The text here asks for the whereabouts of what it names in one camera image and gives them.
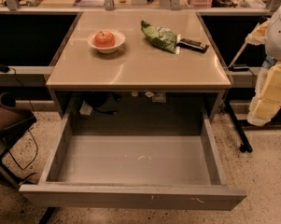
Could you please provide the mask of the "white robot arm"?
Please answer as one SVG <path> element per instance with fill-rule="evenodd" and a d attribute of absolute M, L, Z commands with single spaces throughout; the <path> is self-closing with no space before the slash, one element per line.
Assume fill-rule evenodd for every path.
<path fill-rule="evenodd" d="M 281 108 L 281 6 L 246 37 L 246 42 L 265 45 L 267 57 L 260 68 L 247 115 L 250 124 L 263 126 Z"/>

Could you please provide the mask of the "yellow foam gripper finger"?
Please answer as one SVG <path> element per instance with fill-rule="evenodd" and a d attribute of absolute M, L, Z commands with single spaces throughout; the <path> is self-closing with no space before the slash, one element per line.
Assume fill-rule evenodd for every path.
<path fill-rule="evenodd" d="M 266 102 L 281 105 L 281 61 L 269 69 L 260 98 Z"/>
<path fill-rule="evenodd" d="M 265 125 L 280 110 L 280 106 L 254 97 L 249 105 L 247 121 L 252 125 Z"/>

